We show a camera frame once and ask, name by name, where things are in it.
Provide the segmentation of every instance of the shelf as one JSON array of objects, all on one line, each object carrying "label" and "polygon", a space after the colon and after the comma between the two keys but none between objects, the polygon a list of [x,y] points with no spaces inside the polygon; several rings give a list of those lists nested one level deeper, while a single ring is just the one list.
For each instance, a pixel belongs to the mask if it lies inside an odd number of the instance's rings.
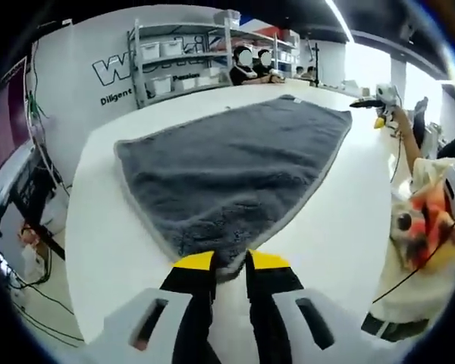
[{"label": "shelf", "polygon": [[146,106],[150,106],[153,104],[157,104],[159,102],[173,99],[176,97],[181,97],[185,95],[189,95],[191,93],[200,93],[201,91],[207,91],[209,89],[219,89],[221,87],[228,87],[230,86],[230,83],[218,83],[216,85],[206,85],[206,86],[199,86],[199,87],[194,87],[192,89],[183,89],[182,91],[173,91],[171,93],[166,93],[164,95],[156,96],[151,99],[148,99],[146,102]]},{"label": "shelf", "polygon": [[[181,34],[202,34],[212,31],[221,31],[224,34],[224,27],[217,24],[202,23],[175,23],[175,24],[154,24],[138,27],[140,39],[153,36],[172,36]],[[134,30],[130,33],[130,41],[134,40]]]},{"label": "shelf", "polygon": [[[211,34],[217,35],[217,36],[224,36],[224,28],[222,28],[220,30],[212,30]],[[267,42],[267,43],[271,43],[271,44],[274,42],[274,39],[269,36],[263,36],[262,34],[253,33],[253,32],[246,32],[245,30],[240,30],[240,29],[231,29],[231,38],[243,38],[243,39],[248,39],[248,40],[257,40],[257,41]],[[284,42],[283,40],[278,40],[278,45],[285,49],[295,49],[296,48],[294,45]]]},{"label": "shelf", "polygon": [[201,59],[201,58],[218,58],[218,57],[227,57],[229,54],[227,52],[204,52],[204,53],[187,53],[184,55],[172,55],[170,57],[160,57],[155,59],[149,59],[143,61],[143,68],[147,68],[154,64],[162,63],[171,63],[173,61],[182,61],[189,59]]},{"label": "shelf", "polygon": [[[172,36],[181,34],[202,34],[209,33],[212,36],[224,36],[224,26],[217,24],[202,24],[202,23],[176,23],[176,24],[154,24],[138,27],[140,39],[154,36]],[[130,41],[135,38],[134,30],[130,33]],[[231,37],[239,37],[249,40],[265,41],[273,43],[273,38],[263,36],[262,34],[246,32],[239,29],[231,29]],[[290,43],[278,40],[278,45],[285,49],[295,49],[296,47]]]}]

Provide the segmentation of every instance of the shelving unit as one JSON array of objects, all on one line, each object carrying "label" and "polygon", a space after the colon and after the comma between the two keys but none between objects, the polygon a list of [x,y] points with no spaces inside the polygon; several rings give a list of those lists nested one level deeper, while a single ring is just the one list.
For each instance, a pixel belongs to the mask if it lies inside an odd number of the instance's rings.
[{"label": "shelving unit", "polygon": [[[171,57],[160,57],[151,60],[144,61],[141,56],[141,45],[142,42],[147,39],[161,37],[161,36],[189,36],[189,35],[199,35],[202,34],[205,36],[204,49],[209,50],[209,37],[220,37],[224,38],[226,49],[224,52],[203,52],[203,53],[186,53],[182,55],[175,55]],[[128,57],[130,61],[130,74],[133,84],[133,91],[136,98],[137,108],[143,108],[147,105],[164,101],[166,99],[171,99],[177,96],[186,95],[189,93],[195,93],[203,91],[206,89],[214,89],[217,87],[229,86],[229,83],[221,82],[215,85],[201,86],[193,89],[182,90],[182,91],[173,91],[172,93],[156,96],[151,99],[148,98],[146,91],[146,80],[144,75],[144,70],[148,67],[160,64],[168,64],[175,61],[188,61],[194,59],[205,59],[208,65],[210,62],[215,59],[225,58],[227,68],[232,67],[232,49],[231,49],[231,39],[242,38],[245,40],[250,40],[257,42],[258,46],[269,46],[273,48],[274,63],[275,69],[278,69],[279,63],[290,62],[280,61],[278,57],[278,52],[288,51],[291,52],[292,49],[295,49],[294,45],[290,43],[283,42],[279,40],[276,35],[274,38],[268,36],[263,36],[262,34],[246,32],[243,30],[234,30],[230,28],[230,22],[226,20],[225,25],[217,24],[198,24],[198,23],[175,23],[175,24],[153,24],[148,26],[143,26],[139,24],[138,20],[135,20],[134,28],[127,32],[127,49]]]}]

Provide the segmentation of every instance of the gray fleece blanket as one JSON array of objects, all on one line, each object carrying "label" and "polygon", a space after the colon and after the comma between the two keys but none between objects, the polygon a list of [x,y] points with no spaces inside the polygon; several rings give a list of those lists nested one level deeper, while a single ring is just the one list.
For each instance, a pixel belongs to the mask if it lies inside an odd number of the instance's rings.
[{"label": "gray fleece blanket", "polygon": [[298,213],[351,124],[349,111],[282,96],[119,141],[115,155],[127,200],[170,259],[214,250],[222,275]]}]

